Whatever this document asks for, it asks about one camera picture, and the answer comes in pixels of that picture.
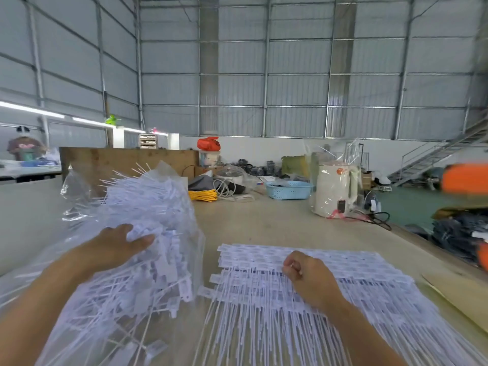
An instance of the green floor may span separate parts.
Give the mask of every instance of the green floor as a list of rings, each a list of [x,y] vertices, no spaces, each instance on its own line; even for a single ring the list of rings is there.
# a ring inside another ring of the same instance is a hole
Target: green floor
[[[391,192],[377,192],[382,212],[390,214],[390,221],[398,225],[417,224],[432,230],[430,218],[446,206],[466,204],[466,198],[413,187],[394,187]]]

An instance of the light fixture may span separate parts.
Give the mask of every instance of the light fixture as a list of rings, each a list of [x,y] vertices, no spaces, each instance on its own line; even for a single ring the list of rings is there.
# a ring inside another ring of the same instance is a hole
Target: light fixture
[[[136,132],[138,134],[145,134],[146,132],[143,131],[143,130],[138,130],[138,129],[135,129],[135,128],[128,128],[128,127],[124,127],[124,131],[128,131],[128,132]]]
[[[5,102],[5,101],[0,101],[0,106],[2,106],[4,108],[9,108],[9,109],[22,110],[24,112],[41,114],[43,116],[52,116],[54,118],[64,118],[65,117],[63,114],[48,112],[46,110],[35,109],[35,108],[28,107],[28,106],[23,106],[23,105],[10,104],[9,102]]]
[[[87,123],[87,124],[93,124],[95,126],[101,126],[101,127],[108,127],[108,128],[115,128],[115,126],[112,126],[111,124],[103,123],[103,122],[96,122],[94,120],[88,120],[88,119],[83,119],[83,118],[76,118],[73,117],[73,120],[76,122],[82,122],[82,123]]]

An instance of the dark fabric pile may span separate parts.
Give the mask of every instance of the dark fabric pile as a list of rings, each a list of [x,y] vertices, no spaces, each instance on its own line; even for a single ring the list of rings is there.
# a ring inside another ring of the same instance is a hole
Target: dark fabric pile
[[[434,221],[431,241],[471,263],[478,263],[478,246],[482,239],[473,238],[473,231],[488,232],[488,210],[462,212],[451,218]]]

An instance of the metal staircase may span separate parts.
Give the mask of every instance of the metal staircase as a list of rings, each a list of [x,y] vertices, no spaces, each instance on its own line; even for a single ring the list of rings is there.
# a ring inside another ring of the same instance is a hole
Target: metal staircase
[[[439,142],[432,146],[426,143],[406,153],[402,157],[401,168],[388,176],[393,186],[400,186],[432,168],[438,161],[447,159],[461,149],[488,140],[488,118],[468,128],[466,132],[449,142]]]

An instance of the red plastic bag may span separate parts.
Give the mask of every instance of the red plastic bag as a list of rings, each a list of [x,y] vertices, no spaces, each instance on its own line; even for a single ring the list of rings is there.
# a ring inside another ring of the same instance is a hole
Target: red plastic bag
[[[199,139],[197,141],[197,147],[204,151],[220,151],[220,144],[217,141],[218,137],[208,137]]]

